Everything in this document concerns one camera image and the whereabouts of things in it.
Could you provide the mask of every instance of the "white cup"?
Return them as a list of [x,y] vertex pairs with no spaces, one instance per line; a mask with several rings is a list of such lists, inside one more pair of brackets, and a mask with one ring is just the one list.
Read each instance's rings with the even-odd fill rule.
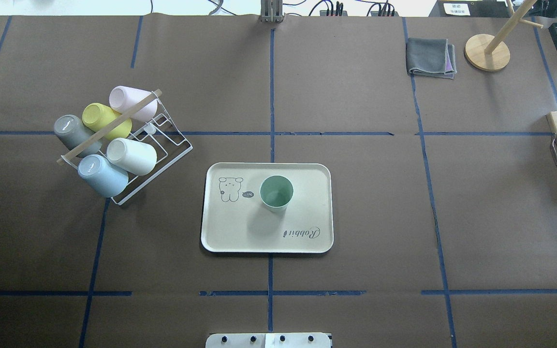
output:
[[[151,93],[152,92],[132,87],[117,86],[111,90],[111,94],[109,95],[109,105],[111,105],[113,110],[124,113]],[[132,115],[132,118],[142,122],[149,122],[156,115],[158,105],[159,102],[154,99],[148,105],[144,106],[144,108]]]
[[106,158],[135,175],[145,175],[156,165],[156,150],[140,141],[118,137],[106,148]]

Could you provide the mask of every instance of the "yellow cup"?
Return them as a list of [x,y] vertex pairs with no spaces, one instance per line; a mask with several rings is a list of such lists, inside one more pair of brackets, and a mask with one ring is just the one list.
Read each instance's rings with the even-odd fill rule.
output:
[[[102,105],[101,103],[91,103],[83,110],[81,118],[83,119],[83,124],[86,125],[87,128],[94,132],[98,132],[101,128],[113,122],[119,115],[121,115],[121,113],[111,109],[109,106]],[[132,120],[127,119],[124,123],[115,127],[114,130],[108,132],[104,137],[108,140],[113,140],[117,137],[126,138],[131,130]]]

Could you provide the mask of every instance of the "label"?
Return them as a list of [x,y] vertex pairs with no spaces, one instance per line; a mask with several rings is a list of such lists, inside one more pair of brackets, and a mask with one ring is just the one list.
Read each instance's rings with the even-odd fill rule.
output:
[[468,4],[444,4],[444,12],[450,15],[470,15]]

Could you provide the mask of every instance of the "folded towel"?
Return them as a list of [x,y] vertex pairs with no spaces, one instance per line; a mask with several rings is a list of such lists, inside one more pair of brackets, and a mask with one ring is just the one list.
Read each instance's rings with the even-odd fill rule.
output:
[[447,39],[408,38],[407,72],[414,75],[453,79],[455,65],[455,46]]

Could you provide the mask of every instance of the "tray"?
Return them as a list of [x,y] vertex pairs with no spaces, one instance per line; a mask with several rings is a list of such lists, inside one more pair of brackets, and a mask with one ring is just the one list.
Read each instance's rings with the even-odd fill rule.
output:
[[[282,175],[293,198],[271,212],[259,198],[268,176]],[[216,163],[207,171],[201,243],[228,253],[325,253],[334,242],[332,185],[316,163]]]

